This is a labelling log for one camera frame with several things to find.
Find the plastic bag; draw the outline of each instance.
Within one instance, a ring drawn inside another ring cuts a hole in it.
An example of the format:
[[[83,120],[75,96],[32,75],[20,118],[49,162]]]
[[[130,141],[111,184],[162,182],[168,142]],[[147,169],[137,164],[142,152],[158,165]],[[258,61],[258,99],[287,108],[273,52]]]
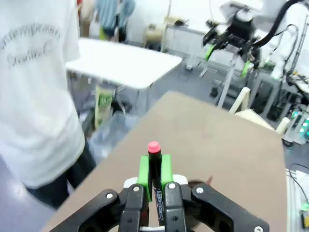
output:
[[[96,87],[95,128],[104,123],[111,113],[113,90]]]

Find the white table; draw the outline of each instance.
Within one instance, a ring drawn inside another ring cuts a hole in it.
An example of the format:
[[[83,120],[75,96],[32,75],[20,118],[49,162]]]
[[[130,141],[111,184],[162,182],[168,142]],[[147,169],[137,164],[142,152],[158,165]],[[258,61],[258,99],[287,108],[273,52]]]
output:
[[[144,48],[87,38],[79,40],[79,49],[80,58],[68,62],[67,71],[138,90],[148,90],[182,60]]]

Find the white t-shirt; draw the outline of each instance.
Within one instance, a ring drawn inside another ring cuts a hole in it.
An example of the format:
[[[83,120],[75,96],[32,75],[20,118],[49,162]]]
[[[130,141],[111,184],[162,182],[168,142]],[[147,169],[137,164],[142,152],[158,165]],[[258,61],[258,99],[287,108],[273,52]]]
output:
[[[0,22],[0,154],[35,189],[84,148],[65,70],[79,56],[76,0],[0,0]]]

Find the table leg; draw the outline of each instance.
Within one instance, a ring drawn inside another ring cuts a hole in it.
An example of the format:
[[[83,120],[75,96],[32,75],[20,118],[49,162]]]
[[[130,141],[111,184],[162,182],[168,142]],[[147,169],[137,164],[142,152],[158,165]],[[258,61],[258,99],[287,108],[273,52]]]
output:
[[[125,106],[123,105],[122,101],[119,99],[118,97],[118,88],[116,87],[115,90],[114,90],[114,97],[115,97],[115,100],[117,101],[117,103],[119,104],[119,107],[121,108],[122,112],[124,113],[124,115],[126,114],[126,108]]]
[[[168,26],[165,25],[164,26],[164,30],[163,30],[163,34],[162,34],[162,38],[161,38],[161,52],[164,52],[165,50],[165,43],[166,43],[166,33],[168,30]]]
[[[231,60],[230,68],[227,72],[227,75],[226,75],[226,78],[225,78],[225,81],[224,81],[224,88],[223,88],[223,91],[222,91],[222,94],[221,94],[221,97],[220,97],[220,100],[219,100],[219,103],[218,103],[218,108],[222,108],[223,103],[225,101],[225,97],[227,95],[228,88],[230,87],[230,84],[231,84],[231,80],[232,80],[232,76],[234,74],[234,70],[235,70],[237,60],[238,60],[238,54],[234,54],[233,58]]]
[[[151,97],[151,87],[153,84],[151,84],[147,89],[146,89],[146,103],[145,103],[145,112],[147,113],[148,110],[150,109],[150,97]]]
[[[283,119],[284,117],[287,116],[287,114],[288,114],[289,111],[290,111],[290,108],[292,107],[292,104],[290,103],[290,99],[291,99],[291,94],[289,94],[288,103],[285,104],[285,107],[284,107],[284,109],[283,109],[283,111],[282,111],[282,113],[281,113],[281,115],[280,115],[280,117],[279,117],[279,120],[278,120],[279,123],[282,121],[282,119]]]
[[[279,85],[273,85],[273,89],[272,89],[272,92],[269,96],[269,99],[266,103],[266,106],[261,114],[261,117],[263,118],[267,118],[267,115],[272,107],[272,105],[274,104],[276,98],[277,98],[277,95],[279,93]]]
[[[257,79],[254,82],[251,94],[250,94],[250,99],[249,99],[249,104],[248,104],[249,109],[252,107],[253,101],[254,101],[255,96],[256,96],[259,88],[260,88],[261,83],[262,83],[262,79],[260,77],[257,77]]]
[[[74,102],[75,109],[77,111],[77,114],[79,115],[80,112],[78,112],[78,110],[77,110],[78,107],[76,106],[75,88],[74,88],[74,83],[73,83],[74,78],[75,78],[75,73],[67,71],[68,90],[71,93],[71,97],[72,97],[72,100]]]

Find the pink marker cap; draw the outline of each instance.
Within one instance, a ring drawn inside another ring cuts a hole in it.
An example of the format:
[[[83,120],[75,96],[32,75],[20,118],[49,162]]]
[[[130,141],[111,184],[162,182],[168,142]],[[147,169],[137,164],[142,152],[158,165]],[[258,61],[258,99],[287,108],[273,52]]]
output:
[[[149,153],[157,153],[161,150],[160,144],[156,141],[150,142],[148,144],[148,152]]]

